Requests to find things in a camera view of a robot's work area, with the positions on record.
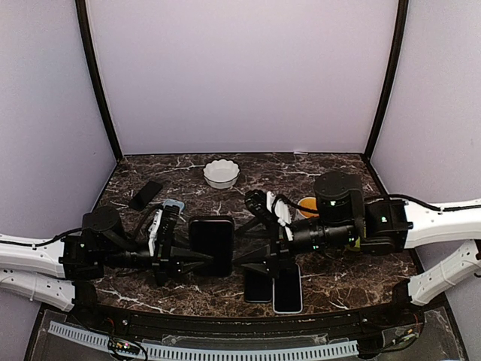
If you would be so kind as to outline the purple smartphone dark screen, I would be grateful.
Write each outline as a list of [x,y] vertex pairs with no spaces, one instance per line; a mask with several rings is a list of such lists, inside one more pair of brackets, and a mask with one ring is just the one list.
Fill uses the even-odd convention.
[[267,275],[246,270],[244,272],[244,301],[269,303],[272,300],[272,279]]

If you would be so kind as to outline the light blue smartphone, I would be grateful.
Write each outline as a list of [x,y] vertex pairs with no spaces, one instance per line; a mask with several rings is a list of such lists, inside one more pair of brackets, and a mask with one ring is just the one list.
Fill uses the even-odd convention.
[[303,310],[301,270],[298,264],[283,269],[273,282],[273,309],[276,314],[299,314]]

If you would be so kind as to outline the light blue phone case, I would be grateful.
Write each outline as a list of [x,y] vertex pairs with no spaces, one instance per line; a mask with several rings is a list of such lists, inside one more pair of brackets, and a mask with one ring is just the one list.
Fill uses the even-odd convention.
[[162,206],[178,207],[180,213],[183,213],[185,209],[185,203],[176,199],[166,199],[163,201]]

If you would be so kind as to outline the small dark phone case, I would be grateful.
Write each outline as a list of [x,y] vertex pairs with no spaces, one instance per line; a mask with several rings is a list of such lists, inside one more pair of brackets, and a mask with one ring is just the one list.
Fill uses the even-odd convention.
[[161,183],[149,180],[129,201],[128,207],[135,211],[142,211],[162,190]]

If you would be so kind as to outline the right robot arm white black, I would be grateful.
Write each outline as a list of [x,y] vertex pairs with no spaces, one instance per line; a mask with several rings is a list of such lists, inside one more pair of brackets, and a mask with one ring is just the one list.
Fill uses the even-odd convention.
[[[364,197],[356,174],[330,171],[316,177],[315,208],[302,208],[283,194],[261,190],[246,193],[253,220],[236,233],[246,237],[262,224],[268,245],[233,260],[236,266],[278,279],[291,271],[298,254],[329,248],[358,247],[373,256],[399,253],[427,244],[461,241],[461,246],[427,271],[396,284],[393,303],[383,319],[400,326],[439,294],[480,270],[480,201],[431,205],[410,196],[388,194]],[[290,208],[304,209],[311,218],[292,220]]]

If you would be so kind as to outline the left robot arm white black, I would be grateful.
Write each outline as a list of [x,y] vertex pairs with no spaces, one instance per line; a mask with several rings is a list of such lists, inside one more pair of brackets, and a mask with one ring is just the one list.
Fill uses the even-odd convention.
[[1,288],[61,311],[76,308],[87,326],[101,327],[106,312],[97,305],[92,281],[103,278],[106,268],[150,270],[162,286],[212,262],[212,256],[178,243],[179,213],[176,205],[152,207],[150,234],[143,241],[138,236],[147,218],[126,232],[118,210],[109,206],[84,214],[81,227],[50,240],[2,235]]

